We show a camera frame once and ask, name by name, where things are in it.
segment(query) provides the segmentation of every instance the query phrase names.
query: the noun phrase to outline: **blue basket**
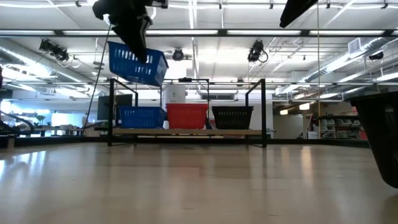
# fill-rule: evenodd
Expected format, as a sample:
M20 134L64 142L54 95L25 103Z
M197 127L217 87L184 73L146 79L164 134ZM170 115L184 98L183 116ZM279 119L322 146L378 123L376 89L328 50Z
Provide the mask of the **blue basket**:
M147 49L147 63L138 61L137 57L125 44L108 42L109 69L129 82L160 86L169 65L163 52Z
M124 128L163 128L166 112L155 106L118 106Z

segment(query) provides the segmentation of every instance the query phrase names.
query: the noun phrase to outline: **red basket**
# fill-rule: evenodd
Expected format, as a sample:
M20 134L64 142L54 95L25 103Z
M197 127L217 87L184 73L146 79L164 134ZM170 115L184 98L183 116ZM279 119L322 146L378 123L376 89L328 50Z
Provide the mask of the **red basket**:
M207 104L167 103L169 129L203 129Z

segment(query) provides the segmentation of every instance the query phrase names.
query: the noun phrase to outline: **wooden floor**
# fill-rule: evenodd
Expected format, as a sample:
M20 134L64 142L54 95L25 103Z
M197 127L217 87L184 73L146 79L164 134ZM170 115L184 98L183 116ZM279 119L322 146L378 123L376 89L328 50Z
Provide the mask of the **wooden floor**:
M0 154L1 224L398 223L369 149L40 146Z

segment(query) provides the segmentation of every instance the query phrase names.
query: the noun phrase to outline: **black basket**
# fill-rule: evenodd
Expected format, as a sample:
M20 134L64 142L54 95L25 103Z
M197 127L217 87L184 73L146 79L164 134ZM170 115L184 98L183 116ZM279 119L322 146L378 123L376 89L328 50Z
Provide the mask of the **black basket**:
M213 106L217 129L249 129L252 106Z
M383 180L398 189L398 92L347 99L356 107Z

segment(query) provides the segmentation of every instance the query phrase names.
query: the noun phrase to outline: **shelving unit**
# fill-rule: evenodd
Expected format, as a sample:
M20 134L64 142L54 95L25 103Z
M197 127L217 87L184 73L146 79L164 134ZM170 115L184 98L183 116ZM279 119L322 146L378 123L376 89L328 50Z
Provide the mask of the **shelving unit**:
M306 118L310 119L308 131L315 132L319 132L318 121L321 120L322 139L361 139L360 131L362 127L359 122L359 116L317 116L315 114L308 114Z

